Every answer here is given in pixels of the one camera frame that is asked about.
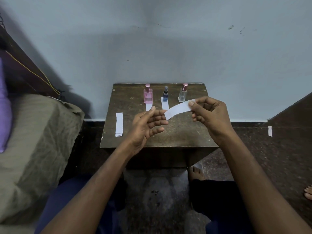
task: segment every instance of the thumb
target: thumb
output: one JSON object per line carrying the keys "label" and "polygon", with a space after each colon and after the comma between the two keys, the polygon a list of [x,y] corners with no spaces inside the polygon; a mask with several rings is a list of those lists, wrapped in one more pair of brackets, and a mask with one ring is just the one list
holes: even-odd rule
{"label": "thumb", "polygon": [[204,118],[205,121],[210,120],[211,111],[204,109],[201,105],[193,101],[189,102],[189,106],[192,109],[192,111],[195,112],[195,114],[197,114],[198,116],[202,116],[202,118]]}
{"label": "thumb", "polygon": [[146,124],[147,121],[154,115],[154,111],[156,110],[155,106],[152,106],[150,110],[148,110],[144,116],[142,116],[140,123]]}

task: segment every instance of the wooden table top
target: wooden table top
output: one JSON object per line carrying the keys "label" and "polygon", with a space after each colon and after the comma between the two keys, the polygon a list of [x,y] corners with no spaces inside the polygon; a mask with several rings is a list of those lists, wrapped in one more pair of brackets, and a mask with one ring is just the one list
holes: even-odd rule
{"label": "wooden table top", "polygon": [[[179,104],[178,96],[182,84],[151,84],[153,105],[162,109],[163,90],[168,86],[169,108]],[[131,128],[137,113],[145,111],[143,90],[145,84],[114,84],[107,111],[100,148],[116,148]],[[205,84],[189,84],[186,100],[208,95]],[[116,113],[123,113],[123,136],[115,137]],[[145,147],[217,147],[207,128],[193,122],[190,112],[177,114],[164,126],[165,131],[151,137]]]}

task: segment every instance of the light blue wall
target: light blue wall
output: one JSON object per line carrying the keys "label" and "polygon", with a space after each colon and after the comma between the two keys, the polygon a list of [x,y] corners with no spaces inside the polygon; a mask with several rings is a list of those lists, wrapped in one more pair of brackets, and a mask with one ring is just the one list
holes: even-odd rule
{"label": "light blue wall", "polygon": [[95,120],[115,82],[204,82],[232,121],[265,121],[312,91],[312,0],[0,1],[11,36]]}

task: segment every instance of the white paper strip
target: white paper strip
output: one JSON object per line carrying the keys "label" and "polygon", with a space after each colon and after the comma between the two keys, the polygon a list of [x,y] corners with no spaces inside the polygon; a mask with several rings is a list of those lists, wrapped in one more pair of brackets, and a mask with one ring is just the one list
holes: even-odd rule
{"label": "white paper strip", "polygon": [[191,108],[188,106],[189,101],[195,102],[195,99],[185,101],[183,103],[180,103],[180,104],[175,105],[174,107],[170,108],[168,111],[165,112],[166,119],[169,120],[170,118],[172,118],[176,114],[190,111]]}
{"label": "white paper strip", "polygon": [[149,111],[152,108],[153,104],[145,104],[145,110]]}
{"label": "white paper strip", "polygon": [[164,102],[163,101],[163,97],[161,97],[160,100],[161,100],[161,105],[163,106],[163,109],[164,110],[169,110],[169,104],[168,104],[168,100],[169,99],[167,99],[167,102]]}
{"label": "white paper strip", "polygon": [[269,130],[268,130],[269,136],[273,137],[273,136],[272,136],[272,126],[268,126],[268,129],[269,129]]}
{"label": "white paper strip", "polygon": [[116,131],[115,137],[122,136],[123,133],[123,115],[122,112],[116,113]]}

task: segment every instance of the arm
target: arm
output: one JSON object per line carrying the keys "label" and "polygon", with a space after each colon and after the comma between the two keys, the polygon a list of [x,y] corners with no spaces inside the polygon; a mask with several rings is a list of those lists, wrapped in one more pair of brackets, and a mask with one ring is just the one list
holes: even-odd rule
{"label": "arm", "polygon": [[312,233],[312,229],[273,186],[231,126],[225,103],[210,97],[190,102],[193,121],[200,121],[220,146],[257,233]]}
{"label": "arm", "polygon": [[155,110],[153,106],[148,112],[136,115],[125,140],[41,234],[95,233],[105,206],[128,161],[143,148],[147,139],[164,131],[163,127],[154,128],[155,126],[168,125],[165,112],[166,110]]}

